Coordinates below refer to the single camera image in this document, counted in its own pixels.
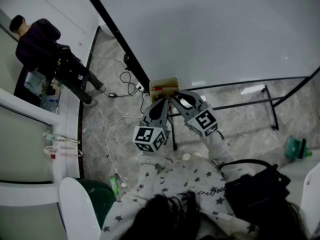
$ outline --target person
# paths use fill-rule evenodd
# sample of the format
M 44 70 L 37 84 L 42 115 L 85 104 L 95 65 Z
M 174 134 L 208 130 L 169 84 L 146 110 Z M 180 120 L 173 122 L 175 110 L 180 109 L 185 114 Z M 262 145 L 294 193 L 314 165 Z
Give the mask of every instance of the person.
M 245 163 L 219 171 L 216 164 L 235 160 L 229 145 L 218 132 L 201 140 L 208 158 L 169 163 L 159 153 L 141 155 L 138 183 L 113 204 L 100 240 L 307 239 L 299 208 L 285 199 L 258 211 L 257 224 L 236 217 L 225 184 L 254 171 Z
M 48 91 L 53 78 L 56 78 L 85 106 L 97 104 L 97 100 L 86 93 L 86 83 L 89 81 L 101 92 L 106 90 L 104 84 L 82 65 L 69 46 L 57 43 L 61 33 L 49 20 L 42 18 L 28 25 L 24 17 L 17 15 L 9 29 L 19 36 L 15 55 L 23 68 L 29 72 L 38 70 L 46 77 L 44 90 Z

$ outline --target white sneaker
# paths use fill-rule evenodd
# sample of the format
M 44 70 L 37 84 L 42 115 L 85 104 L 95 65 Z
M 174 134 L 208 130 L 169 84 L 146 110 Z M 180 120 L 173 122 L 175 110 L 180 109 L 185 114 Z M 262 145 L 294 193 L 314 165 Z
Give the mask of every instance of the white sneaker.
M 106 87 L 104 85 L 102 85 L 102 87 L 100 88 L 100 92 L 104 93 L 106 91 Z
M 90 104 L 87 104 L 87 103 L 83 102 L 83 106 L 84 106 L 84 107 L 87 107 L 87 108 L 89 108 L 89 107 L 94 107 L 94 106 L 96 106 L 97 104 L 98 104 L 98 101 L 97 101 L 95 98 L 93 98 L 93 99 L 91 100 L 91 103 L 90 103 Z

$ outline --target black bag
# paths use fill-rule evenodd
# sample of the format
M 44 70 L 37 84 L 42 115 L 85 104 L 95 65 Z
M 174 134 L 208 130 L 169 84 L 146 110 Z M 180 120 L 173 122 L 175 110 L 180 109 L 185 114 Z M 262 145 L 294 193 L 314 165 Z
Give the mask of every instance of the black bag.
M 277 171 L 277 164 L 270 165 L 256 159 L 229 162 L 219 168 L 244 163 L 263 165 L 266 169 L 254 176 L 245 174 L 237 180 L 227 182 L 224 195 L 238 218 L 258 225 L 257 218 L 261 213 L 290 194 L 286 187 L 291 180 Z

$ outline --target green trash can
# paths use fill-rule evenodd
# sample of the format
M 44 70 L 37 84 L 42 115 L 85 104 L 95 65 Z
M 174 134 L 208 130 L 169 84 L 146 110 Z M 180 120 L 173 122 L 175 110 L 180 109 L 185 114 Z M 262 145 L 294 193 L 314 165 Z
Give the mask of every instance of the green trash can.
M 113 203 L 116 201 L 114 192 L 107 184 L 100 181 L 92 179 L 77 179 L 77 181 L 88 193 L 92 202 L 95 216 L 100 228 L 102 229 L 105 218 Z
M 285 155 L 295 159 L 310 157 L 312 152 L 308 151 L 307 145 L 308 142 L 305 138 L 300 141 L 290 136 L 287 141 Z

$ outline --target man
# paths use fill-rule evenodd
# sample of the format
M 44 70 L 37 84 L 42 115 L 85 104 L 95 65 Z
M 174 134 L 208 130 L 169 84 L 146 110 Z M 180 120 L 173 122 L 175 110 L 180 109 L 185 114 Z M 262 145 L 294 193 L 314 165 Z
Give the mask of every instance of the man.
M 104 92 L 106 87 L 82 65 L 69 46 L 57 43 L 61 33 L 47 19 L 42 18 L 27 25 L 25 18 L 17 15 L 9 28 L 20 37 L 15 55 L 24 68 L 29 72 L 38 70 L 46 77 L 48 87 L 51 87 L 53 78 L 57 79 L 86 107 L 97 104 L 97 100 L 86 93 L 87 81 L 101 92 Z

